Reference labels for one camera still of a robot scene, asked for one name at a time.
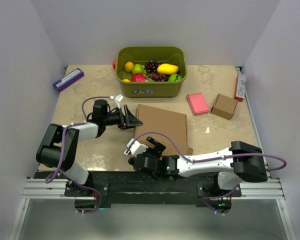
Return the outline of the large cardboard box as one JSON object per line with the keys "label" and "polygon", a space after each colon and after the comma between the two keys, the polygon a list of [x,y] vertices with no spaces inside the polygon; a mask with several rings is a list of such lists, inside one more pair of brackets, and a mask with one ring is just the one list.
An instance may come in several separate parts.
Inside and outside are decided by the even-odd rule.
{"label": "large cardboard box", "polygon": [[188,146],[187,116],[183,113],[139,104],[135,116],[142,122],[134,128],[134,136],[149,132],[159,132],[168,136],[183,155],[192,155]]}

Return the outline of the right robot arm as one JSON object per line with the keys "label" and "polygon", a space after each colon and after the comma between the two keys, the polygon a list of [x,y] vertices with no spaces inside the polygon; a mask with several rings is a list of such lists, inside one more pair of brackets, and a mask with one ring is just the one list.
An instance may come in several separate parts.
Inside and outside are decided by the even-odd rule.
{"label": "right robot arm", "polygon": [[223,197],[242,182],[268,180],[262,149],[243,141],[233,141],[230,147],[199,155],[164,155],[163,144],[152,137],[149,141],[153,147],[132,138],[124,154],[130,156],[128,162],[135,172],[151,174],[161,181],[215,173],[212,189]]}

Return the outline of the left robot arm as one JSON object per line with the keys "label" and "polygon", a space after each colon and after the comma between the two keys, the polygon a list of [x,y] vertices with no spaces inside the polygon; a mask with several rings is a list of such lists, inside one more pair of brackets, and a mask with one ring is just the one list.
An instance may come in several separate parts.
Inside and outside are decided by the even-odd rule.
{"label": "left robot arm", "polygon": [[110,109],[105,99],[96,99],[92,112],[84,113],[84,121],[60,125],[51,123],[38,147],[36,161],[48,168],[54,169],[46,179],[50,184],[56,177],[63,175],[69,180],[70,186],[82,196],[101,194],[94,188],[91,174],[75,160],[78,142],[100,137],[107,126],[116,125],[121,130],[141,126],[143,123],[135,117],[126,105]]}

